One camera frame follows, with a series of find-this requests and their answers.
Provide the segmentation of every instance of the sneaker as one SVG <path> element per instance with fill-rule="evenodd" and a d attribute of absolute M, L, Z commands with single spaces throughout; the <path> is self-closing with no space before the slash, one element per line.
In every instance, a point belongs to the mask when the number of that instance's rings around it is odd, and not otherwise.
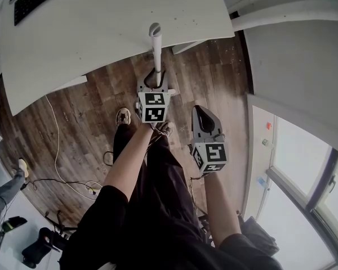
<path fill-rule="evenodd" d="M 26 164 L 26 162 L 22 158 L 19 159 L 19 169 L 24 171 L 25 178 L 29 177 L 28 165 Z"/>
<path fill-rule="evenodd" d="M 129 125 L 131 123 L 130 116 L 131 116 L 131 114 L 130 114 L 129 109 L 127 109 L 127 108 L 121 108 L 118 111 L 118 114 L 117 114 L 117 128 L 121 124 L 127 124 L 127 125 Z"/>
<path fill-rule="evenodd" d="M 158 123 L 156 128 L 162 133 L 162 135 L 170 137 L 171 133 L 173 133 L 174 123 L 165 121 L 163 123 Z"/>

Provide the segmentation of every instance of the wooden floor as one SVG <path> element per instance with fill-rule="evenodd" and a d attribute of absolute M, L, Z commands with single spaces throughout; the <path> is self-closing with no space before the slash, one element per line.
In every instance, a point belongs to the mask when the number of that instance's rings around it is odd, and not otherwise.
<path fill-rule="evenodd" d="M 187 180 L 198 170 L 189 154 L 191 110 L 195 104 L 217 115 L 229 144 L 229 164 L 221 171 L 228 194 L 242 210 L 248 161 L 247 76 L 239 38 L 210 40 L 173 56 L 163 49 L 169 84 L 176 90 L 171 98 L 169 119 L 176 130 L 170 138 L 173 154 L 185 170 Z M 153 67 L 150 54 L 134 56 L 87 74 L 88 82 L 48 94 L 60 128 L 57 169 L 66 181 L 103 181 L 110 167 L 103 153 L 113 149 L 115 114 L 121 107 L 132 113 L 137 78 Z M 138 121 L 133 115 L 133 123 Z M 2 81 L 0 82 L 0 124 L 3 141 L 0 157 L 9 172 L 23 157 L 30 179 L 58 178 L 54 160 L 57 129 L 45 97 L 12 117 Z M 23 192 L 33 205 L 51 217 L 60 209 L 67 225 L 76 225 L 92 201 L 82 198 L 67 185 L 37 182 Z M 72 185 L 89 196 L 83 185 Z M 193 182 L 196 201 L 206 208 L 203 181 Z"/>

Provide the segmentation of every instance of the black pants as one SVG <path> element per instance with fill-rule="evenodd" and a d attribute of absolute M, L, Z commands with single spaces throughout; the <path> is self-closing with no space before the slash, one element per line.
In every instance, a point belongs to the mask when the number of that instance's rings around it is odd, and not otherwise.
<path fill-rule="evenodd" d="M 114 138 L 114 161 L 134 132 L 135 130 L 126 124 L 118 127 Z M 191 232 L 195 233 L 197 239 L 203 240 L 183 168 L 171 153 L 167 137 L 162 136 L 150 147 L 147 163 L 146 165 L 143 161 L 137 184 L 129 200 L 126 215 L 128 227 L 138 231 L 138 225 L 142 227 L 145 224 L 157 228 L 170 224 L 167 228 L 170 231 L 173 221 L 179 224 L 184 222 L 191 224 Z"/>

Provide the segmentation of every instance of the desk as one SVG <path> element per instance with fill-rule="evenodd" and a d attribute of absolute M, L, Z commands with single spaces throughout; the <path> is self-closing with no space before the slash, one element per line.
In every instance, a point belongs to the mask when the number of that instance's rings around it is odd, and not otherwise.
<path fill-rule="evenodd" d="M 14 26 L 4 0 L 1 65 L 13 115 L 94 69 L 151 49 L 160 23 L 163 47 L 234 36 L 223 0 L 47 0 Z"/>

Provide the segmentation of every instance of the forearm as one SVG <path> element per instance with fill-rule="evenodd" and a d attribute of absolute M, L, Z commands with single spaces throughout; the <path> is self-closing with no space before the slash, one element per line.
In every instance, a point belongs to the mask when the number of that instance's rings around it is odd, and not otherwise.
<path fill-rule="evenodd" d="M 152 134 L 153 130 L 148 124 L 138 128 L 113 164 L 103 186 L 114 186 L 130 199 Z"/>
<path fill-rule="evenodd" d="M 204 178 L 207 196 L 209 227 L 216 247 L 228 236 L 241 233 L 238 217 L 229 200 L 219 173 Z"/>

